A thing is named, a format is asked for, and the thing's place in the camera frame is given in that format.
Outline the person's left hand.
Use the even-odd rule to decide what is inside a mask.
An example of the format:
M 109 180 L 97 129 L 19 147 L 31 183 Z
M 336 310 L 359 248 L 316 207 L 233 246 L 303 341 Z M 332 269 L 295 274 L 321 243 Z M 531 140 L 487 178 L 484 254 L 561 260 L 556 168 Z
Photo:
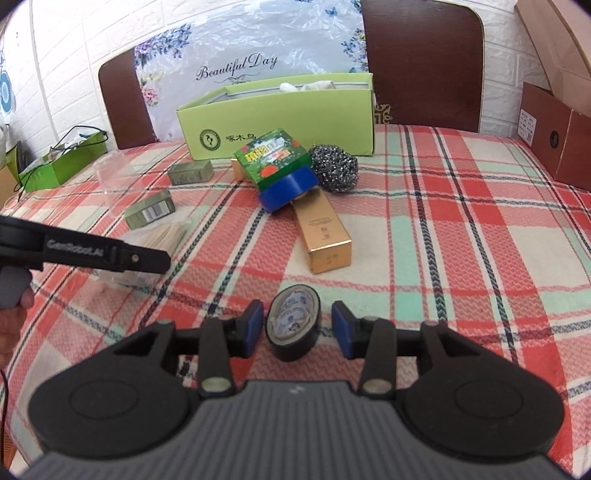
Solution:
M 28 310 L 34 305 L 35 297 L 31 288 L 21 296 L 19 304 L 12 309 L 0 311 L 0 369 L 5 369 L 21 338 L 21 329 L 27 318 Z

